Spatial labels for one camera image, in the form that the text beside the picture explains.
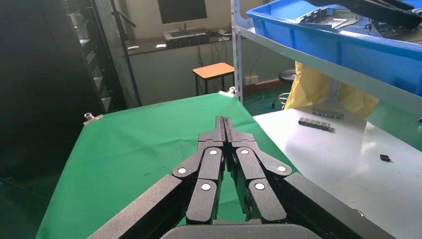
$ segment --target electrical outlet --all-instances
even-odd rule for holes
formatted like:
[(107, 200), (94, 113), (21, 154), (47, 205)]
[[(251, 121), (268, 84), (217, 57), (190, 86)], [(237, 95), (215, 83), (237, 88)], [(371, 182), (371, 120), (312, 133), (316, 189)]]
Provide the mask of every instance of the electrical outlet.
[(258, 76), (257, 75), (249, 75), (243, 77), (243, 82), (246, 86), (258, 84)]

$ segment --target green tablecloth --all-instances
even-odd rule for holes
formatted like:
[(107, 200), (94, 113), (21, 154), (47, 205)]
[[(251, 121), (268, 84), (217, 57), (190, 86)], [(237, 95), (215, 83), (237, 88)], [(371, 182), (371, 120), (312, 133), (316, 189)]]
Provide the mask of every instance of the green tablecloth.
[[(197, 150), (198, 134), (231, 117), (264, 152), (296, 168), (235, 98), (211, 94), (113, 114), (84, 127), (37, 239), (84, 239)], [(244, 221), (225, 172), (218, 219)]]

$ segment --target white table surface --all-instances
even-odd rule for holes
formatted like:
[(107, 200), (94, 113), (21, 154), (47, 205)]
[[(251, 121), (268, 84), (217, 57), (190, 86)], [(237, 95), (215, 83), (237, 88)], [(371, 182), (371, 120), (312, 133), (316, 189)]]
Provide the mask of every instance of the white table surface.
[[(314, 107), (344, 117), (315, 116)], [(335, 132), (299, 125), (300, 117), (330, 123)], [(254, 119), (305, 177), (396, 238), (422, 238), (420, 151), (334, 104)], [(380, 154), (392, 162), (382, 161)]]

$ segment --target blue plastic bin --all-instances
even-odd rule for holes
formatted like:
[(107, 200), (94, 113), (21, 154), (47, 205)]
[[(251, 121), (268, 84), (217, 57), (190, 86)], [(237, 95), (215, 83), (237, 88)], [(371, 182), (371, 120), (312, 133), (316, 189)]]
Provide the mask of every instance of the blue plastic bin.
[[(422, 7), (420, 1), (408, 3)], [(261, 36), (422, 97), (422, 45), (294, 23), (318, 8), (303, 0), (278, 0), (246, 14)]]

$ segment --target yellow bag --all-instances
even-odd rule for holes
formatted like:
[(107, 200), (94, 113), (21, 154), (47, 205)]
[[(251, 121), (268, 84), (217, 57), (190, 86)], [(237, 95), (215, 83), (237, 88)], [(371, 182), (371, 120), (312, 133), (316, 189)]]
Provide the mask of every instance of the yellow bag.
[[(331, 77), (296, 62), (296, 77), (284, 109), (316, 105), (324, 102), (330, 90)], [(379, 99), (354, 87), (341, 83), (338, 102), (345, 109), (362, 118), (368, 117)]]

